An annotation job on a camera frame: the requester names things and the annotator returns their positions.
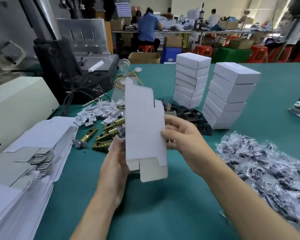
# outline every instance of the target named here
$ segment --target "teal work table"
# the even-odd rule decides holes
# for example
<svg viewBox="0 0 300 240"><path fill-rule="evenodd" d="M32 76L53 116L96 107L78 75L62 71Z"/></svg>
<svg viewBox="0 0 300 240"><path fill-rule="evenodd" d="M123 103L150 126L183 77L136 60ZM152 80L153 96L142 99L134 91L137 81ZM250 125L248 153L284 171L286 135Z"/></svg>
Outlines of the teal work table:
<svg viewBox="0 0 300 240"><path fill-rule="evenodd" d="M231 131L269 141L300 160L300 118L288 112L300 97L300 63L244 64L261 72L256 90ZM140 64L138 74L156 99L172 101L174 64ZM210 67L209 82L214 65ZM202 110L208 90L199 107ZM82 107L74 105L72 116ZM80 128L77 139L87 131ZM227 130L204 136L215 149ZM59 181L55 182L35 240L67 240L71 236L97 185L105 153L72 148ZM129 178L124 201L116 212L108 239L239 239L232 225L219 214L221 208L207 184L194 174L177 151L168 151L169 175L165 180L142 183Z"/></svg>

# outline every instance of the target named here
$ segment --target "right hand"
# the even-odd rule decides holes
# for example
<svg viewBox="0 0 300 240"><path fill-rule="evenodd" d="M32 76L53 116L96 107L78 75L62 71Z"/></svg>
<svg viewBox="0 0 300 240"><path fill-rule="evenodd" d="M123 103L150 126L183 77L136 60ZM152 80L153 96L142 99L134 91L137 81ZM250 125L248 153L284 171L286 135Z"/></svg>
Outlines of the right hand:
<svg viewBox="0 0 300 240"><path fill-rule="evenodd" d="M161 133L169 140L167 147L178 150L192 171L202 176L207 160L217 160L219 157L208 146L194 124L173 115L165 115L164 119L167 125Z"/></svg>

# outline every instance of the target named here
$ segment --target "blue shirt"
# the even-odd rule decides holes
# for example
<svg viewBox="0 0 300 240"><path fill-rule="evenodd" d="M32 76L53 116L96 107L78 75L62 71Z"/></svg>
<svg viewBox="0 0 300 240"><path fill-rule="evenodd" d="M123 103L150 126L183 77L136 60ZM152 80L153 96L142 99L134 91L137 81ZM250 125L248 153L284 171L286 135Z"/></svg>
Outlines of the blue shirt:
<svg viewBox="0 0 300 240"><path fill-rule="evenodd" d="M150 12L140 18L138 23L139 40L155 41L155 30L158 28L159 19Z"/></svg>

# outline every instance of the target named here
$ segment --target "hand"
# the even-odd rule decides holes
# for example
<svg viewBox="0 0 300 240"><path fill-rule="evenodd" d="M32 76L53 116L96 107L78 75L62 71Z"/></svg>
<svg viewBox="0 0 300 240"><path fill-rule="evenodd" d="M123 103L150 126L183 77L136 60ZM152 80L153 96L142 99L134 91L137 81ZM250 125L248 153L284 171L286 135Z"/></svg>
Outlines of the hand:
<svg viewBox="0 0 300 240"><path fill-rule="evenodd" d="M129 174L125 160L125 141L115 137L100 169L95 195L113 211L120 205Z"/></svg>
<svg viewBox="0 0 300 240"><path fill-rule="evenodd" d="M208 146L194 124L173 115L165 115L164 118L168 124L161 133L169 140L167 147L177 149L192 171L202 176L205 162L219 157Z"/></svg>

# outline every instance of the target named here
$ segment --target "left hand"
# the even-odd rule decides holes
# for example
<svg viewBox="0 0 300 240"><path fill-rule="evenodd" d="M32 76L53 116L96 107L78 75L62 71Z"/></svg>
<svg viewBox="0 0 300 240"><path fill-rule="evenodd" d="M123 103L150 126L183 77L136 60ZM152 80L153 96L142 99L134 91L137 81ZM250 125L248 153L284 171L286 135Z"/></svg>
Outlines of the left hand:
<svg viewBox="0 0 300 240"><path fill-rule="evenodd" d="M114 137L112 148L105 157L100 169L95 195L105 206L115 210L124 196L129 174L125 159L125 141Z"/></svg>

